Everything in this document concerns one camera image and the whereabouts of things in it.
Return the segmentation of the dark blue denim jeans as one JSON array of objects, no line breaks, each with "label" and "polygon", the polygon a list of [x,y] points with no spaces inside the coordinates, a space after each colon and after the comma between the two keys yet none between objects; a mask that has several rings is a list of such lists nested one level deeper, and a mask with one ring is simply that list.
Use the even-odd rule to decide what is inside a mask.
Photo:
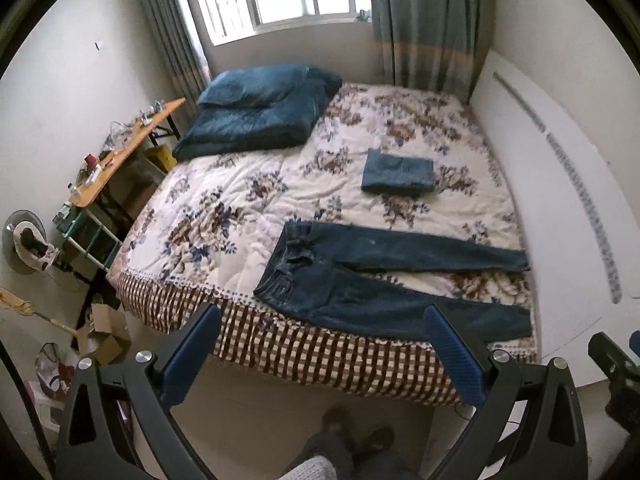
[{"label": "dark blue denim jeans", "polygon": [[382,280],[388,272],[525,272],[525,252],[469,240],[347,224],[286,222],[254,295],[291,318],[328,330],[426,340],[423,315],[451,311],[486,344],[532,336],[527,309],[437,296]]}]

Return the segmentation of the red white plastic bag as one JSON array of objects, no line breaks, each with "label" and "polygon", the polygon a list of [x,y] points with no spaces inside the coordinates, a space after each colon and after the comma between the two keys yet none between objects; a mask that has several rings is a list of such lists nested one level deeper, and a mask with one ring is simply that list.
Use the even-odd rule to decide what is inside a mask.
[{"label": "red white plastic bag", "polygon": [[46,342],[35,358],[35,372],[42,392],[50,399],[64,401],[70,392],[77,354],[62,351],[56,342]]}]

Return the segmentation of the white board with grey strip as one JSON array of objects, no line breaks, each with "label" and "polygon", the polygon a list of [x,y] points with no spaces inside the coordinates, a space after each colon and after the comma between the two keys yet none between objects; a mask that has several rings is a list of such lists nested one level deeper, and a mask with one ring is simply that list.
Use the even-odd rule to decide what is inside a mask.
[{"label": "white board with grey strip", "polygon": [[471,104],[524,230],[541,361],[562,356],[576,385],[600,382],[591,336],[623,347],[639,327],[634,214],[574,119],[498,53],[487,55]]}]

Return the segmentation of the open cardboard box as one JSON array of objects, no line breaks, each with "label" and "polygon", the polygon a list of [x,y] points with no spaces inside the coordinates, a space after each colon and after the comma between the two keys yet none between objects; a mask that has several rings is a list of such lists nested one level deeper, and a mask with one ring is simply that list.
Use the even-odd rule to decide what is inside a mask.
[{"label": "open cardboard box", "polygon": [[79,354],[100,365],[125,359],[131,344],[126,316],[107,304],[93,304],[90,318],[77,331]]}]

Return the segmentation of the operator's dark shoes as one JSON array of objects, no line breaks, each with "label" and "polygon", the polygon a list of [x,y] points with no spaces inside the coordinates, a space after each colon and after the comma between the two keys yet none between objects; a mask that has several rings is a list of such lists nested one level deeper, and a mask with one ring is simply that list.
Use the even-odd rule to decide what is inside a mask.
[{"label": "operator's dark shoes", "polygon": [[357,458],[389,451],[395,443],[395,431],[391,426],[378,427],[358,440],[354,416],[348,408],[341,405],[329,408],[323,414],[321,431],[336,434]]}]

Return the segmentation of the green white shelf rack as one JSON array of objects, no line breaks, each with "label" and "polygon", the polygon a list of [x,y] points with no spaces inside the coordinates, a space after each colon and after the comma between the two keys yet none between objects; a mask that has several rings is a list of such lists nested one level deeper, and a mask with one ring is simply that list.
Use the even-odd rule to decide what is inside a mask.
[{"label": "green white shelf rack", "polygon": [[108,271],[122,247],[122,241],[93,212],[64,204],[56,216],[62,239],[99,269]]}]

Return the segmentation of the floral quilt bedspread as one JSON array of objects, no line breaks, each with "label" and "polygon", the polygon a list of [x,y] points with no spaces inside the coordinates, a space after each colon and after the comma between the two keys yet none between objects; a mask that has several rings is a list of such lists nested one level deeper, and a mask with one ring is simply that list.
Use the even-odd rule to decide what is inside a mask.
[{"label": "floral quilt bedspread", "polygon": [[[370,148],[431,159],[434,191],[364,192]],[[301,146],[175,166],[143,207],[110,272],[216,285],[272,309],[254,290],[289,221],[432,234],[524,252],[510,188],[469,107],[450,94],[345,84]],[[532,354],[528,271],[381,278],[432,295],[527,309],[532,336],[490,344]]]}]

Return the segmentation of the folded blue denim pants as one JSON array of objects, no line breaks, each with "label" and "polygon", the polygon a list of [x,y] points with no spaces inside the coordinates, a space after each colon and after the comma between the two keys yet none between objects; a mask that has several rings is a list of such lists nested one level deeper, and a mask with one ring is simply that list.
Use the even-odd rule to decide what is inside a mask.
[{"label": "folded blue denim pants", "polygon": [[401,157],[370,150],[364,164],[364,192],[416,197],[435,189],[434,162],[420,157]]}]

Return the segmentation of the yellow box under desk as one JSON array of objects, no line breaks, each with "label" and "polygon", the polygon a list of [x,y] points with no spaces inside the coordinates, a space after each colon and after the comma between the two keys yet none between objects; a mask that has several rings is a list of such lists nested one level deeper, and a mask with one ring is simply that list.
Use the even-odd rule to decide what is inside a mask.
[{"label": "yellow box under desk", "polygon": [[154,148],[148,148],[144,154],[152,164],[163,172],[169,172],[177,165],[177,161],[168,145],[160,144],[159,146],[154,146]]}]

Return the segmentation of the wooden folding desk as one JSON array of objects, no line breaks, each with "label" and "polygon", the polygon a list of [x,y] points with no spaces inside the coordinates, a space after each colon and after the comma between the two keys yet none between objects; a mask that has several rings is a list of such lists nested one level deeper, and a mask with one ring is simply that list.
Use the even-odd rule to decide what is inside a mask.
[{"label": "wooden folding desk", "polygon": [[185,102],[185,98],[169,101],[159,112],[156,112],[151,119],[136,119],[132,127],[132,137],[125,147],[121,151],[108,154],[104,158],[104,161],[99,163],[100,172],[98,176],[93,181],[87,181],[82,184],[76,192],[70,192],[68,201],[79,208],[87,208],[93,204],[107,186],[107,183],[110,182],[111,178],[116,174],[117,170],[134,154],[134,151],[140,144],[145,140],[155,142],[158,139],[154,131],[160,128],[164,122],[167,122],[169,125],[168,136],[174,136],[176,139],[179,139],[180,134],[178,133],[171,114],[175,113]]}]

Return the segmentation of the dark blue folded duvet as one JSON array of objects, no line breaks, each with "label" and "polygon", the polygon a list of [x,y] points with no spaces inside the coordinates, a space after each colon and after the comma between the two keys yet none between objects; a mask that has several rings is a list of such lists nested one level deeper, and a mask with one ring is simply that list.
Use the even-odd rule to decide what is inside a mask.
[{"label": "dark blue folded duvet", "polygon": [[305,82],[282,101],[259,108],[198,106],[198,114],[172,154],[194,158],[294,148],[307,142],[343,79],[314,65]]}]

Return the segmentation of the right grey-green curtain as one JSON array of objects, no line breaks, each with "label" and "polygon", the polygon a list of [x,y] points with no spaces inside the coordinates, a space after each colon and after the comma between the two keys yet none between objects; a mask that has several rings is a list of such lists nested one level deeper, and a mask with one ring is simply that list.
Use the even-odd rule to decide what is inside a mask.
[{"label": "right grey-green curtain", "polygon": [[384,84],[469,101],[488,55],[496,0],[371,0]]}]

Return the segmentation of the grey-green curtain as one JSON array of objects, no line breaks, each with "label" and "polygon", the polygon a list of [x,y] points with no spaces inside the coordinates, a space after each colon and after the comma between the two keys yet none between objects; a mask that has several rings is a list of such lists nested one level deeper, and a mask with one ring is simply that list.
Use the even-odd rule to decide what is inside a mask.
[{"label": "grey-green curtain", "polygon": [[212,76],[189,0],[141,0],[141,4],[171,82],[194,113]]},{"label": "grey-green curtain", "polygon": [[496,0],[371,0],[384,84],[469,101],[488,55]]}]

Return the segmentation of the blue pillow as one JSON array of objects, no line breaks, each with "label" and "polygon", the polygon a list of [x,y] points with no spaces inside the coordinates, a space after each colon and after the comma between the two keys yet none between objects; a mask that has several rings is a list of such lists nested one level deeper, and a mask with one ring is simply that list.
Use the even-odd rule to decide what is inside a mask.
[{"label": "blue pillow", "polygon": [[306,64],[277,64],[226,70],[198,98],[198,106],[259,108],[282,101],[307,79]]}]

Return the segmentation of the left grey-green curtain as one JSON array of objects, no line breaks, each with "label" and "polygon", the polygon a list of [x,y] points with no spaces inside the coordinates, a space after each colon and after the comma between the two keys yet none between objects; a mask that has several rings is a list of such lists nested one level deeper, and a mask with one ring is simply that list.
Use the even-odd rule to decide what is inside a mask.
[{"label": "left grey-green curtain", "polygon": [[189,0],[141,0],[141,4],[171,82],[194,113],[212,76]]}]

